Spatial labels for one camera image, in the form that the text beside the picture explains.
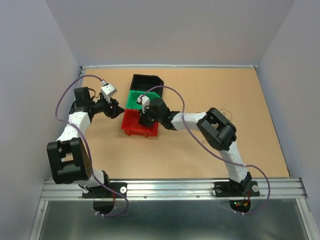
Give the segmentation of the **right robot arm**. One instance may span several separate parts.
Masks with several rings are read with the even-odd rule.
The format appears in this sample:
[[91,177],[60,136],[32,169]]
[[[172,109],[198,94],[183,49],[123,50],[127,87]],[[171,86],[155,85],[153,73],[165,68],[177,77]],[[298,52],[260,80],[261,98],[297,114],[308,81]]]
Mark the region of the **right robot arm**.
[[204,136],[209,146],[219,152],[227,168],[229,182],[218,187],[222,193],[235,197],[248,191],[252,176],[238,151],[236,127],[219,110],[210,108],[200,113],[171,111],[162,98],[150,100],[142,95],[136,102],[141,106],[139,124],[150,127],[160,123],[167,130],[194,130]]

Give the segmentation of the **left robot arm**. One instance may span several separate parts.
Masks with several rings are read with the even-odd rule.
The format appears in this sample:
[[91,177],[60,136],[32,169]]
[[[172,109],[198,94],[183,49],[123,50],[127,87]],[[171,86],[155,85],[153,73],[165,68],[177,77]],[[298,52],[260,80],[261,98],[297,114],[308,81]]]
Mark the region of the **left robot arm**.
[[71,105],[66,126],[59,138],[47,144],[46,150],[54,182],[57,185],[77,184],[83,198],[115,198],[108,174],[95,170],[87,144],[82,139],[96,114],[103,113],[115,119],[125,110],[112,96],[117,92],[112,84],[100,89],[98,99],[90,95],[88,87],[74,89],[75,100]]

